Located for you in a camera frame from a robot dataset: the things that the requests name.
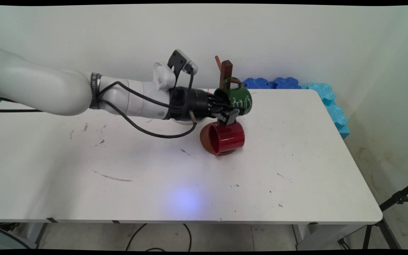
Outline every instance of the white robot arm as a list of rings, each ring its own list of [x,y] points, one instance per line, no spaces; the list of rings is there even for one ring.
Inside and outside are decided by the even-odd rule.
[[[191,61],[190,64],[196,74],[198,68]],[[0,97],[47,113],[80,114],[91,106],[96,97],[93,93],[102,91],[115,81],[142,95],[169,104],[169,90],[175,86],[176,77],[168,66],[160,62],[154,63],[154,82],[140,82],[90,72],[45,68],[0,49]],[[168,108],[132,95],[120,86],[109,89],[102,95],[102,99],[113,103],[128,116],[163,119],[168,113]],[[105,103],[98,103],[92,108],[119,114]]]
[[[188,87],[176,87],[181,71],[190,75]],[[77,115],[88,108],[103,109],[123,116],[132,126],[161,138],[177,138],[196,127],[196,119],[217,118],[223,125],[243,115],[222,91],[219,96],[192,89],[198,67],[180,50],[168,63],[155,62],[153,82],[117,79],[98,73],[55,70],[24,60],[0,49],[0,98],[22,103],[57,115]],[[137,126],[128,116],[193,121],[193,127],[179,135],[160,135]]]

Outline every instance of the blue foam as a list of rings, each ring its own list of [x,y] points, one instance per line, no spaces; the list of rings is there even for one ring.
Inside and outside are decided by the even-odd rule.
[[[342,129],[343,126],[347,124],[347,118],[343,115],[344,111],[341,107],[337,106],[334,101],[330,105],[326,105],[328,113],[330,114],[333,123],[335,123],[336,128]]]
[[[315,90],[321,97],[324,105],[329,105],[333,100],[335,100],[335,93],[332,92],[330,85],[325,83],[311,83],[308,84],[308,88]]]
[[[248,78],[243,83],[247,89],[272,89],[267,83],[268,81],[264,78]]]
[[[267,86],[269,86],[270,89],[276,89],[278,84],[274,82],[267,82]]]
[[[298,80],[292,77],[286,79],[278,77],[274,80],[274,83],[278,84],[277,89],[301,89],[298,85]]]
[[[340,132],[340,135],[341,135],[343,140],[350,134],[350,130],[348,129],[347,125],[344,125],[338,131]]]

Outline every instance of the floor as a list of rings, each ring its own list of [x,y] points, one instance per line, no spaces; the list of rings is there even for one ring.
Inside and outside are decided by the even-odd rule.
[[[275,251],[296,250],[291,225],[187,224],[191,251]],[[50,223],[39,249],[125,250],[130,237],[142,224]],[[364,229],[345,238],[352,249],[363,246]],[[136,234],[129,250],[158,247],[166,251],[188,250],[189,237],[182,224],[147,224]],[[374,227],[370,249],[387,249],[378,228]],[[335,242],[327,250],[340,250]]]

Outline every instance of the mug handle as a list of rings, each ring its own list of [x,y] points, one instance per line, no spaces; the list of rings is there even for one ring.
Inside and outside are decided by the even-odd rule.
[[[226,79],[223,81],[223,87],[226,87],[226,84],[228,83],[228,81],[229,81],[230,79],[237,79],[237,78],[235,78],[235,77],[233,77],[233,76],[226,78]],[[237,86],[237,89],[239,89],[239,88],[241,88],[241,87],[242,87],[242,83],[239,82],[239,83],[238,83],[238,86]]]

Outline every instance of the white table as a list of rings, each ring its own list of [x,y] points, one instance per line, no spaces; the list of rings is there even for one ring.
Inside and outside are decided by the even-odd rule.
[[[237,119],[245,145],[225,156],[201,146],[209,118],[188,136],[162,139],[103,110],[0,113],[0,221],[338,225],[298,245],[317,249],[347,225],[382,219],[316,92],[251,93],[253,109]],[[190,128],[132,119],[159,134]]]

